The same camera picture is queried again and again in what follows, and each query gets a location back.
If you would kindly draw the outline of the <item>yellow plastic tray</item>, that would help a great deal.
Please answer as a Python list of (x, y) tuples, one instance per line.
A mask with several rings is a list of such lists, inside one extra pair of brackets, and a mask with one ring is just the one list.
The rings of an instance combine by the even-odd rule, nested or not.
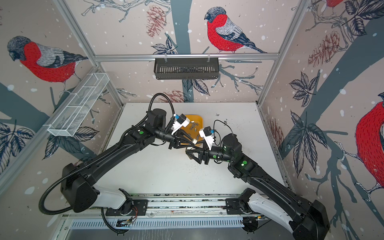
[(199, 115), (186, 115), (188, 119), (190, 119), (190, 124), (187, 127), (181, 127), (181, 129), (185, 130), (193, 139), (197, 139), (198, 141), (202, 141), (203, 138), (200, 137), (199, 131), (204, 128), (203, 118)]

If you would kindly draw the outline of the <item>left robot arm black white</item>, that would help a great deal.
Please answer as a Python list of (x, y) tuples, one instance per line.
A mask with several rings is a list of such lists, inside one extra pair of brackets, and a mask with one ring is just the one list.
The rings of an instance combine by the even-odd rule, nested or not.
[(171, 148), (188, 148), (199, 142), (184, 131), (190, 121), (185, 115), (174, 115), (166, 124), (166, 111), (148, 111), (144, 119), (125, 131), (120, 140), (90, 162), (63, 169), (61, 192), (75, 213), (89, 208), (110, 208), (128, 215), (133, 208), (132, 197), (124, 190), (109, 190), (96, 183), (112, 168), (131, 155), (154, 144), (155, 140), (169, 143)]

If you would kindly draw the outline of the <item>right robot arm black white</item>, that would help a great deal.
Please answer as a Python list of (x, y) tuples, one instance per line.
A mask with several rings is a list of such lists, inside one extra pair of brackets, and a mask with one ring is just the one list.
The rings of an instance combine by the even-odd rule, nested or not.
[(295, 194), (272, 178), (264, 169), (245, 155), (237, 136), (229, 134), (221, 146), (186, 150), (190, 159), (208, 164), (210, 160), (227, 162), (234, 178), (252, 186), (236, 199), (226, 199), (227, 213), (261, 214), (286, 228), (296, 240), (325, 239), (330, 223), (325, 206)]

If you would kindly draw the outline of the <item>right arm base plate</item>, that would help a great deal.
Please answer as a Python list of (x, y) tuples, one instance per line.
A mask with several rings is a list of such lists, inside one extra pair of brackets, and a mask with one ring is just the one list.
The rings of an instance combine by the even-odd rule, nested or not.
[(225, 199), (225, 202), (224, 210), (227, 211), (228, 215), (248, 215), (252, 213), (239, 199), (229, 198)]

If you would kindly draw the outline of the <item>black wall basket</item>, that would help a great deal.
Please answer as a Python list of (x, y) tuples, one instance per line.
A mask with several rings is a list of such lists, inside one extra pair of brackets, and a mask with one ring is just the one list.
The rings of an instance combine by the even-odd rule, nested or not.
[(214, 80), (220, 75), (218, 58), (156, 59), (157, 80)]

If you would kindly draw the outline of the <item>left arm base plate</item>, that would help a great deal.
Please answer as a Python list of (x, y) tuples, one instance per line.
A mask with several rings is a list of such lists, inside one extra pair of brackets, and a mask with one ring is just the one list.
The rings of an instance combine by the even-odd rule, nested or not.
[(148, 200), (130, 200), (124, 203), (119, 209), (108, 208), (106, 216), (145, 216), (148, 208)]

